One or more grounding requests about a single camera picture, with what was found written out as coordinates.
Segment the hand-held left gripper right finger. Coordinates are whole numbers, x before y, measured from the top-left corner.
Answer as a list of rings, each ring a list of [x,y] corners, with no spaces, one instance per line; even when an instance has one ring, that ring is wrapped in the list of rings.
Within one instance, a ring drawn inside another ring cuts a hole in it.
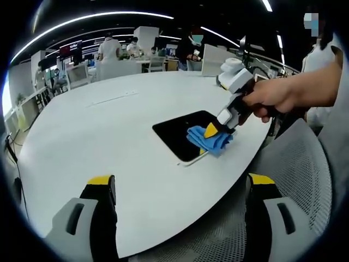
[[[324,232],[320,207],[301,208],[268,176],[249,173],[246,187],[245,261],[296,261]]]

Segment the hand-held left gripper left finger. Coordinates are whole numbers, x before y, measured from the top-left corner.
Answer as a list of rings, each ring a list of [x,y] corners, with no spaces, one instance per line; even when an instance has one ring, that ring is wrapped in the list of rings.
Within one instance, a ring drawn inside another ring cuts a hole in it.
[[[117,261],[115,176],[90,179],[53,217],[45,242],[65,261]]]

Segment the person's right hand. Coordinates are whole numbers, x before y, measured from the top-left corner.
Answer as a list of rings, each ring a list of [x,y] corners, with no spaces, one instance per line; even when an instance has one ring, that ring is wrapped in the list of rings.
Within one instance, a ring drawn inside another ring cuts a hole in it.
[[[253,91],[243,97],[243,101],[252,108],[254,115],[263,123],[269,122],[273,107],[280,113],[290,112],[297,106],[297,97],[286,79],[263,80],[255,83]]]

